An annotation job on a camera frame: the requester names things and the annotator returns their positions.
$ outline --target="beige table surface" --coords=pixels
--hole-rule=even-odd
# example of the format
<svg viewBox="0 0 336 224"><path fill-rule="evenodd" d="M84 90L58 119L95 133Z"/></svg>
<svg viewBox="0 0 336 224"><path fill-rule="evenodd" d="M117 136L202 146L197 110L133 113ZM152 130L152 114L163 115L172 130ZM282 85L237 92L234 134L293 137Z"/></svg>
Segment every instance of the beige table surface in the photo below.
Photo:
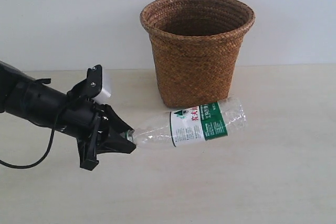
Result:
<svg viewBox="0 0 336 224"><path fill-rule="evenodd" d="M66 92L79 72L33 72ZM169 111L152 70L111 71L110 104L133 127ZM231 94L249 126L206 143L78 166L76 140L57 133L29 170L0 167L0 223L336 223L336 65L238 67ZM0 115L0 158L41 157L50 130Z"/></svg>

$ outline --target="robotic arm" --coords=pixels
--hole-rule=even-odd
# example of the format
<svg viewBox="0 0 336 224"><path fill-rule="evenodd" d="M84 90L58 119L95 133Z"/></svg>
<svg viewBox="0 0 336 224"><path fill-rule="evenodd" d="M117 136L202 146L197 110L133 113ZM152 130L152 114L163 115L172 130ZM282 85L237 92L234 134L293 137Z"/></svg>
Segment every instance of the robotic arm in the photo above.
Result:
<svg viewBox="0 0 336 224"><path fill-rule="evenodd" d="M51 79L33 79L20 70L0 61L0 113L7 112L32 124L51 129L48 148L43 157L31 165L11 165L28 169L48 155L55 131L77 139L79 166L93 170L97 154L127 153L136 146L129 141L133 128L121 120L110 105L108 78L101 65L89 68L87 76L66 94L48 86Z"/></svg>

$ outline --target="water bottle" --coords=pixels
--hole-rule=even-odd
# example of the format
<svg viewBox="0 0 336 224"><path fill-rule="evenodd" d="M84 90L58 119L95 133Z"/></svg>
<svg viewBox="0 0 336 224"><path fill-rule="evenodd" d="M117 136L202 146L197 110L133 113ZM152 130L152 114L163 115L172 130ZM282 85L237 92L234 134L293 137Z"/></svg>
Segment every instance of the water bottle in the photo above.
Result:
<svg viewBox="0 0 336 224"><path fill-rule="evenodd" d="M145 120L127 139L137 147L161 149L212 140L243 129L246 117L237 98L165 112Z"/></svg>

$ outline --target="brown basket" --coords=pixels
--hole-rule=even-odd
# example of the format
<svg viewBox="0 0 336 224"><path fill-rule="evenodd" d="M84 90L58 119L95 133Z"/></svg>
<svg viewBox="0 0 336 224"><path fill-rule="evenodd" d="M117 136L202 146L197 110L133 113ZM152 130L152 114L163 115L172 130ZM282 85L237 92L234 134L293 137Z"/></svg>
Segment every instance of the brown basket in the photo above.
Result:
<svg viewBox="0 0 336 224"><path fill-rule="evenodd" d="M157 0L142 10L140 21L166 106L228 97L243 37L255 21L251 8L237 0Z"/></svg>

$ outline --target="white wall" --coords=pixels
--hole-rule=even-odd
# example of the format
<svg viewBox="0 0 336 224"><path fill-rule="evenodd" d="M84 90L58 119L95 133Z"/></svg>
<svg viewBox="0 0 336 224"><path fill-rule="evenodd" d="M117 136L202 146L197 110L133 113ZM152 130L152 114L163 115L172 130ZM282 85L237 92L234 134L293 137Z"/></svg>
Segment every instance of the white wall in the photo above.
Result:
<svg viewBox="0 0 336 224"><path fill-rule="evenodd" d="M153 0L0 0L0 59L22 70L152 68ZM241 0L256 12L239 65L336 62L335 0Z"/></svg>

